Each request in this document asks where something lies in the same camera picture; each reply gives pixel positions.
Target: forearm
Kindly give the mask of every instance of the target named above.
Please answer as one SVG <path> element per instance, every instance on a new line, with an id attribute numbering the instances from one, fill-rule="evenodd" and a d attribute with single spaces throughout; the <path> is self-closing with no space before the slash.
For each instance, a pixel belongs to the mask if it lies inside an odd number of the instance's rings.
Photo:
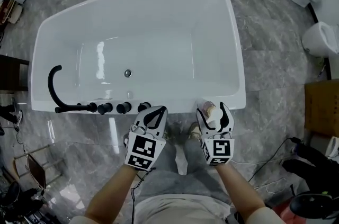
<path id="1" fill-rule="evenodd" d="M 133 167 L 122 165 L 92 198 L 85 216 L 99 224 L 111 224 L 119 214 L 136 175 Z"/>
<path id="2" fill-rule="evenodd" d="M 256 190 L 232 167 L 231 164 L 216 166 L 225 188 L 238 212 L 246 220 L 257 209 L 265 207 Z"/>

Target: curved black spout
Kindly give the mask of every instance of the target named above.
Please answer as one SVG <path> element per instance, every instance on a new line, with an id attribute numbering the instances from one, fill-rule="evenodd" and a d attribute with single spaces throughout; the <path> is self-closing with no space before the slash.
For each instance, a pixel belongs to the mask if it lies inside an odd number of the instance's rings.
<path id="1" fill-rule="evenodd" d="M 49 93 L 51 94 L 51 97 L 53 99 L 53 101 L 59 106 L 55 108 L 55 112 L 56 113 L 63 113 L 63 112 L 68 112 L 68 111 L 91 111 L 91 112 L 96 112 L 96 104 L 95 103 L 90 103 L 88 105 L 81 105 L 81 104 L 77 104 L 77 105 L 68 105 L 65 104 L 64 102 L 62 102 L 59 97 L 57 96 L 57 94 L 55 93 L 54 90 L 54 85 L 53 85 L 53 78 L 54 78 L 54 74 L 57 71 L 62 70 L 62 66 L 58 65 L 55 66 L 48 75 L 48 90 Z"/>

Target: cardboard box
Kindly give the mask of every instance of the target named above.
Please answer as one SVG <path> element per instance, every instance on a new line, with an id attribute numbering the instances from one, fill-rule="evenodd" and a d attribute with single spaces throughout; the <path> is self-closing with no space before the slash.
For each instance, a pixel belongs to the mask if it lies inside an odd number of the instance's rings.
<path id="1" fill-rule="evenodd" d="M 339 79 L 305 85 L 305 128 L 339 137 Z"/>

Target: sleeve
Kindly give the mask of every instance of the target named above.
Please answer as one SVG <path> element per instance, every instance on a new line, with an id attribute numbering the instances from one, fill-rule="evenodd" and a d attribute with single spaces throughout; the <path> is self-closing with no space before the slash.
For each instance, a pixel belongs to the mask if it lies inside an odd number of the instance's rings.
<path id="1" fill-rule="evenodd" d="M 252 213 L 246 224 L 284 224 L 285 222 L 270 208 L 263 207 Z"/>
<path id="2" fill-rule="evenodd" d="M 87 217 L 78 216 L 73 217 L 69 224 L 98 224 L 98 223 Z"/>

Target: pants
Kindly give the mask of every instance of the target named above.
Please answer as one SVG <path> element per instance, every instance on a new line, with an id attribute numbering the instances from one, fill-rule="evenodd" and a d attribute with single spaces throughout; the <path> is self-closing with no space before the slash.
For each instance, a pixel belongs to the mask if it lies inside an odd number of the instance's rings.
<path id="1" fill-rule="evenodd" d="M 187 175 L 178 174 L 176 149 L 167 141 L 153 166 L 156 169 L 142 182 L 136 203 L 163 194 L 194 194 L 210 196 L 229 204 L 230 199 L 220 183 L 207 172 L 209 166 L 200 148 L 200 141 L 188 139 L 183 149 L 188 162 Z"/>
<path id="2" fill-rule="evenodd" d="M 13 123 L 17 123 L 17 117 L 10 114 L 11 112 L 14 112 L 14 106 L 8 105 L 8 106 L 1 106 L 0 105 L 0 117 L 3 117 L 5 120 L 8 120 Z"/>
<path id="3" fill-rule="evenodd" d="M 297 155 L 310 161 L 311 166 L 300 160 L 286 160 L 283 168 L 303 178 L 312 192 L 322 193 L 328 191 L 333 197 L 339 195 L 339 174 L 336 164 L 327 159 L 320 151 L 299 144 Z"/>

